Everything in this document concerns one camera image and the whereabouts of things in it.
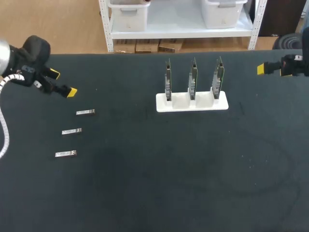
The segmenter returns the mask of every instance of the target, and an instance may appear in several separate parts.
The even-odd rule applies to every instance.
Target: white cable
[[[8,75],[7,77],[5,77],[1,83],[0,83],[0,95],[1,95],[1,92],[2,92],[2,89],[3,89],[3,86],[8,83],[9,81],[13,80],[13,79],[16,79],[16,80],[21,80],[21,81],[24,81],[24,77],[20,74],[11,74],[11,75]],[[4,134],[4,144],[3,144],[3,148],[2,150],[0,151],[0,159],[2,158],[2,156],[6,153],[6,151],[8,150],[9,148],[9,144],[10,144],[10,135],[9,135],[9,129],[8,129],[8,126],[6,125],[6,122],[5,122],[5,119],[4,119],[4,116],[2,114],[2,111],[1,111],[1,107],[0,107],[0,122],[1,122],[1,125],[2,125],[2,128],[3,128],[3,134]]]

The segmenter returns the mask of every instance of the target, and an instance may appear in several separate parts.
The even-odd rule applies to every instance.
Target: white shelving unit
[[[251,37],[248,49],[254,50],[267,3],[267,0],[256,0],[254,23],[244,7],[235,28],[207,29],[200,0],[153,0],[149,6],[146,31],[120,32],[113,27],[113,16],[109,20],[107,1],[99,0],[99,4],[109,52],[113,52],[113,39],[214,37]]]

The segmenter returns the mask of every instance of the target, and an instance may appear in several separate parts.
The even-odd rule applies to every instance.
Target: black mat
[[[14,84],[1,95],[11,144],[0,160],[0,231],[308,231],[309,78],[256,75],[291,52],[301,54],[52,56],[75,98]],[[156,112],[168,58],[173,92],[186,91],[194,57],[205,91],[219,55],[227,111]]]

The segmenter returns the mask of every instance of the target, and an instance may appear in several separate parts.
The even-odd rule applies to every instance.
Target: small metal component
[[[63,130],[62,134],[73,134],[73,133],[81,133],[82,128],[72,129],[72,130]]]
[[[213,80],[212,80],[212,93],[215,99],[219,99],[220,91],[223,82],[224,76],[224,67],[221,60],[221,57],[217,60],[217,66],[213,73]]]
[[[76,150],[74,151],[63,151],[63,152],[56,152],[55,157],[63,157],[63,156],[76,156]]]
[[[172,72],[170,69],[170,60],[166,62],[166,74],[165,74],[165,94],[166,100],[172,101]]]
[[[82,110],[82,111],[76,111],[76,115],[87,115],[87,114],[95,114],[95,110]]]
[[[194,61],[192,61],[191,71],[189,73],[190,100],[195,100],[196,92],[197,92],[197,62],[194,58]]]

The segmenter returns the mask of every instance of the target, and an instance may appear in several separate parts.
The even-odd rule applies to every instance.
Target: white shelf
[[[147,30],[120,32],[112,28],[113,39],[214,38],[251,36],[253,24],[242,9],[237,26],[229,29],[207,29],[200,0],[154,0],[149,6]]]

